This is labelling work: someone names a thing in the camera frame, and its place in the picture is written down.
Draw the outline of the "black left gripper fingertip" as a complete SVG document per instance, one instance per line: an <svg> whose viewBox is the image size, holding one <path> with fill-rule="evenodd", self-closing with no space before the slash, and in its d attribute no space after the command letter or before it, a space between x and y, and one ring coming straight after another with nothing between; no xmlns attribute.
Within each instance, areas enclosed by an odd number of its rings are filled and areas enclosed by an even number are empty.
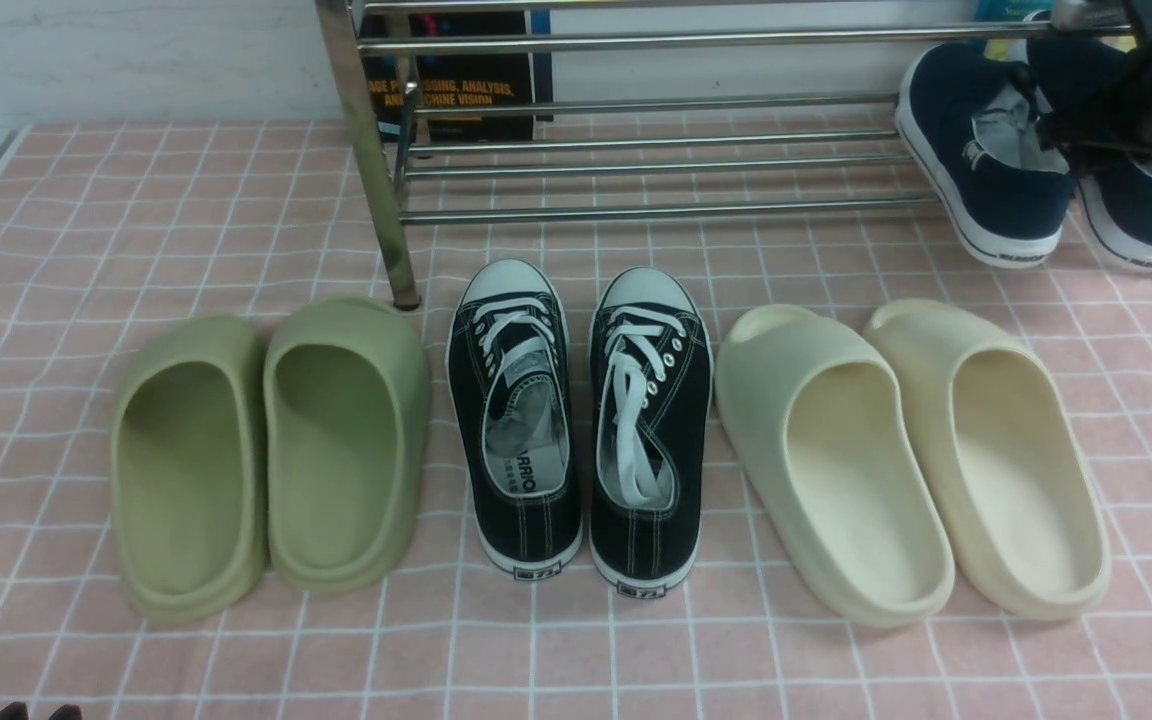
<svg viewBox="0 0 1152 720"><path fill-rule="evenodd" d="M28 720L29 708L26 703L9 703L0 710L0 720Z"/></svg>
<svg viewBox="0 0 1152 720"><path fill-rule="evenodd" d="M47 720L82 720L82 708L78 705L63 705L51 712Z"/></svg>

